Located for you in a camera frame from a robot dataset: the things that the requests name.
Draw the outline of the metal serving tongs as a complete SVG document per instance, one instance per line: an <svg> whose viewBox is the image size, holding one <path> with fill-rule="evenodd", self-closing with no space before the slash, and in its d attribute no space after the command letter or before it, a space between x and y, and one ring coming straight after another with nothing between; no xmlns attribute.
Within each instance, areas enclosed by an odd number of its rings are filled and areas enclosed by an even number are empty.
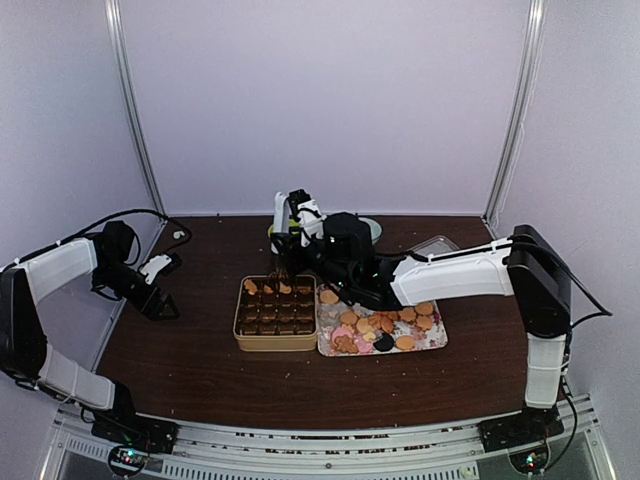
<svg viewBox="0 0 640 480"><path fill-rule="evenodd" d="M269 258L267 284L274 290L281 285L290 286L290 275L280 255L272 253Z"/></svg>

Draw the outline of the gold cookie tin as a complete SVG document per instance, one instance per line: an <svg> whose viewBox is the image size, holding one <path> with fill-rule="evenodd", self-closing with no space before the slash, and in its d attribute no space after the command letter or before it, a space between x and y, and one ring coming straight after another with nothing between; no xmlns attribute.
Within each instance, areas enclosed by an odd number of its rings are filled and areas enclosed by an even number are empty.
<svg viewBox="0 0 640 480"><path fill-rule="evenodd" d="M251 279L259 291L250 295L243 282ZM318 340L316 287L314 277L295 277L290 286L274 290L266 275L241 280L234 315L233 334L245 352L306 352L316 349Z"/></svg>

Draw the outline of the brown flower cookie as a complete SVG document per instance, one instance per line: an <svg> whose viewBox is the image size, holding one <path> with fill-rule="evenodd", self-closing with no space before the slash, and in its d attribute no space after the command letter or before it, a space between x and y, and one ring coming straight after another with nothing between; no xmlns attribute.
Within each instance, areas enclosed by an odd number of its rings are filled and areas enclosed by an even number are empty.
<svg viewBox="0 0 640 480"><path fill-rule="evenodd" d="M251 279L246 279L243 286L250 295L255 295L259 291L259 287Z"/></svg>

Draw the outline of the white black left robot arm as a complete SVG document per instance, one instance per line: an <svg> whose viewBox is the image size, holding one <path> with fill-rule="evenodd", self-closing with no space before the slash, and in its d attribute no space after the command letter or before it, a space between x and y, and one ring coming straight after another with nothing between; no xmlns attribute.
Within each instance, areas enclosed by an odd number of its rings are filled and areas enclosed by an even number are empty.
<svg viewBox="0 0 640 480"><path fill-rule="evenodd" d="M149 215L175 225L178 238L142 261L134 254L136 230L125 217ZM1 270L1 370L18 386L71 401L94 413L123 444L144 433L142 417L125 385L87 368L56 346L62 328L80 322L80 306L92 296L134 307L151 321L173 320L179 310L159 279L182 263L178 250L190 229L158 211L137 208L108 215Z"/></svg>

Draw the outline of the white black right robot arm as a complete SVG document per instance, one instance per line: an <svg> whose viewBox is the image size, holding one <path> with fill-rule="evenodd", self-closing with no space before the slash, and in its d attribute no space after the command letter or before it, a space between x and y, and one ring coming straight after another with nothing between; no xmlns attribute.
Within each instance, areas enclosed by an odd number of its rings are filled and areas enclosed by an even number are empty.
<svg viewBox="0 0 640 480"><path fill-rule="evenodd" d="M543 442L564 427L556 406L575 323L574 288L584 286L530 225L483 246L442 255L413 251L382 254L357 216L320 217L298 211L296 232L273 230L273 249L292 275L311 271L339 299L375 311L401 310L426 301L512 296L527 334L524 406L478 426L485 451Z"/></svg>

